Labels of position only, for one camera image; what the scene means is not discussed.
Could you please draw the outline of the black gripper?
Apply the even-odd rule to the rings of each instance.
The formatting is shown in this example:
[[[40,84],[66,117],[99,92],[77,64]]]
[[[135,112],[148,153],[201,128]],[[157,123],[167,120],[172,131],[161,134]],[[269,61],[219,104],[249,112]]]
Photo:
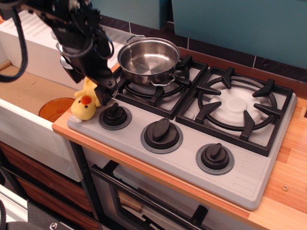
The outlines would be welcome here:
[[[114,54],[114,45],[106,35],[80,38],[62,38],[62,53],[72,69],[69,74],[75,83],[85,77],[98,85],[94,92],[101,105],[118,95],[116,81],[107,61]]]

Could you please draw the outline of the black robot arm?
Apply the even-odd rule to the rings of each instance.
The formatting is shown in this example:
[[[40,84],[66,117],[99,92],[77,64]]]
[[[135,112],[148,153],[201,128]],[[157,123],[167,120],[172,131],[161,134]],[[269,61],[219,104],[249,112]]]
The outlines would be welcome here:
[[[61,64],[70,77],[79,83],[84,77],[97,87],[94,92],[102,105],[117,93],[117,83],[107,61],[114,54],[114,45],[100,26],[100,11],[88,0],[12,0],[3,3],[12,11],[19,37],[22,61],[13,76],[2,76],[4,81],[14,81],[28,64],[27,47],[17,9],[35,13],[48,25],[58,41]]]

